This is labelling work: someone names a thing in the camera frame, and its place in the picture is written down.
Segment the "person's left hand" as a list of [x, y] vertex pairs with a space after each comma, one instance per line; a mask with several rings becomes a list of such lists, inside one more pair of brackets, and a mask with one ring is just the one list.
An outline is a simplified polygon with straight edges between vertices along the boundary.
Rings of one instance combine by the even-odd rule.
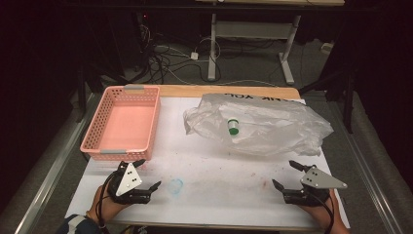
[[100, 219], [103, 219], [105, 222], [110, 221], [120, 211], [128, 207], [128, 205], [115, 203], [110, 197], [107, 197], [107, 195], [107, 191], [102, 190], [102, 186], [99, 186], [94, 194], [92, 205], [86, 212], [86, 216], [91, 218], [95, 223], [98, 223]]

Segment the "clear printed plastic bag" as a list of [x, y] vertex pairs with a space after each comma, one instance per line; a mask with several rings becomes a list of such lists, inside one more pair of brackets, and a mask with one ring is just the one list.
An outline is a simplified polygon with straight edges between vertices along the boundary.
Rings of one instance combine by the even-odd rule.
[[[231, 136], [227, 121], [239, 121]], [[297, 100], [241, 94], [205, 94], [198, 106], [184, 111], [188, 135], [209, 138], [235, 151], [275, 156], [293, 152], [318, 156], [323, 139], [333, 133], [328, 121]]]

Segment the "black stand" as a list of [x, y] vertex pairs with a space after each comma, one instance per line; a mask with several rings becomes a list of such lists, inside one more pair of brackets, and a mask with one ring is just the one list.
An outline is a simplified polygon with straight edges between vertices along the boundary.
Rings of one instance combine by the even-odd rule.
[[84, 77], [84, 67], [79, 66], [77, 70], [77, 94], [78, 94], [78, 117], [77, 122], [80, 123], [87, 109], [87, 99], [86, 99], [86, 81]]
[[312, 90], [325, 91], [325, 98], [328, 101], [342, 100], [343, 106], [343, 124], [349, 134], [352, 130], [352, 112], [355, 88], [355, 70], [350, 66], [339, 68], [338, 70], [319, 78], [303, 88], [299, 89], [300, 95], [304, 95]]

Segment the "person's right hand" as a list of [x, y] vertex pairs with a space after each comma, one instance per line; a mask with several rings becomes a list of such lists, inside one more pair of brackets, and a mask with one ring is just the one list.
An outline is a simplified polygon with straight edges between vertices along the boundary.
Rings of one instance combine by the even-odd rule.
[[300, 206], [300, 209], [308, 213], [323, 231], [328, 231], [329, 234], [351, 234], [350, 230], [344, 224], [338, 200], [333, 190], [329, 191], [330, 198], [325, 202], [329, 212], [324, 206], [306, 207]]

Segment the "small plastic bottle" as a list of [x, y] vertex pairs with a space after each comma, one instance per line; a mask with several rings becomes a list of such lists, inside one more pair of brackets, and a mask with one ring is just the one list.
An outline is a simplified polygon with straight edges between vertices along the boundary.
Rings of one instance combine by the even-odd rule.
[[227, 121], [228, 131], [231, 136], [236, 136], [239, 133], [239, 121], [231, 118]]

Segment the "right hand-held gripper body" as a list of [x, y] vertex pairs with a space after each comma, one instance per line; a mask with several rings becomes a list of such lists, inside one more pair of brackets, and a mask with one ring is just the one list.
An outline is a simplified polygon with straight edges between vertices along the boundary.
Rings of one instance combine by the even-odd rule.
[[308, 171], [300, 178], [302, 188], [284, 189], [282, 196], [287, 204], [317, 207], [329, 198], [330, 189], [345, 189], [348, 185], [338, 178], [320, 170], [316, 165], [308, 166]]

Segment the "white board mat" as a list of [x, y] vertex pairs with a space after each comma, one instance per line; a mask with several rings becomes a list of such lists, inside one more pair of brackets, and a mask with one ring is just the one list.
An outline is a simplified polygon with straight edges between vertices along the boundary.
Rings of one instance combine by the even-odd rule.
[[[161, 181], [146, 205], [130, 205], [116, 216], [128, 224], [199, 226], [247, 229], [312, 230], [312, 218], [288, 205], [272, 180], [284, 187], [301, 189], [303, 173], [289, 160], [316, 165], [328, 173], [320, 149], [318, 156], [293, 152], [275, 156], [246, 154], [197, 134], [188, 135], [183, 113], [199, 105], [201, 97], [160, 97], [160, 113], [152, 158], [138, 168], [147, 189]], [[121, 161], [90, 159], [68, 208], [83, 214], [96, 189]]]

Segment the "pink plastic basket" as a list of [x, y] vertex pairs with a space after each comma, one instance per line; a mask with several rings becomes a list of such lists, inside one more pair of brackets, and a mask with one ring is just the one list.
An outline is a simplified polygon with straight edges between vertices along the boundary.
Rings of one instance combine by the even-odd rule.
[[107, 87], [80, 150], [97, 161], [149, 161], [160, 105], [157, 86]]

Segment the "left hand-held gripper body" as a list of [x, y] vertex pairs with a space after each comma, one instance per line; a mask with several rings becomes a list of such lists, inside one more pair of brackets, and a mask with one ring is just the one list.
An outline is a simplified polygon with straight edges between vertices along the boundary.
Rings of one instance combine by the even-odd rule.
[[132, 163], [122, 161], [119, 164], [109, 182], [107, 191], [111, 199], [118, 204], [148, 204], [152, 193], [147, 189], [137, 189], [142, 180]]

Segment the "metal floor rail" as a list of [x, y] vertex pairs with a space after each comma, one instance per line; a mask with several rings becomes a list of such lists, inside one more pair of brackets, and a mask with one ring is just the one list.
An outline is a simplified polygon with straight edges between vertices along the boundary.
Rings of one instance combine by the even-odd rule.
[[69, 139], [65, 141], [65, 145], [57, 151], [54, 162], [51, 164], [48, 173], [20, 221], [15, 234], [29, 234], [34, 229], [56, 188], [61, 174], [69, 160], [70, 152], [77, 145], [81, 132], [85, 129], [88, 121], [92, 117], [92, 108], [96, 107], [99, 99], [100, 95], [96, 94], [90, 94], [87, 98], [86, 110], [81, 115], [81, 118], [75, 122]]
[[352, 128], [343, 123], [342, 105], [328, 104], [334, 133], [324, 143], [330, 170], [349, 184], [340, 192], [354, 234], [407, 234], [405, 207], [410, 190], [387, 154], [362, 106], [353, 111]]

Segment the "white metal desk frame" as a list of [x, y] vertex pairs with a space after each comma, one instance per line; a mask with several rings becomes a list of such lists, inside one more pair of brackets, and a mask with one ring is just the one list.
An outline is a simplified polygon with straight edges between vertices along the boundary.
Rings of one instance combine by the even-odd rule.
[[[345, 0], [196, 0], [207, 3], [211, 7], [240, 7], [241, 5], [257, 5], [259, 7], [289, 7], [298, 8], [311, 7], [342, 7]], [[288, 64], [288, 56], [298, 30], [301, 16], [295, 14], [292, 22], [289, 23], [269, 23], [269, 22], [247, 22], [233, 20], [218, 20], [216, 13], [211, 14], [210, 36], [208, 40], [208, 81], [216, 81], [218, 74], [217, 59], [220, 56], [221, 48], [216, 41], [221, 38], [249, 38], [249, 39], [285, 39], [286, 45], [282, 53], [279, 53], [279, 62], [282, 68], [283, 77], [287, 85], [293, 85], [294, 79]]]

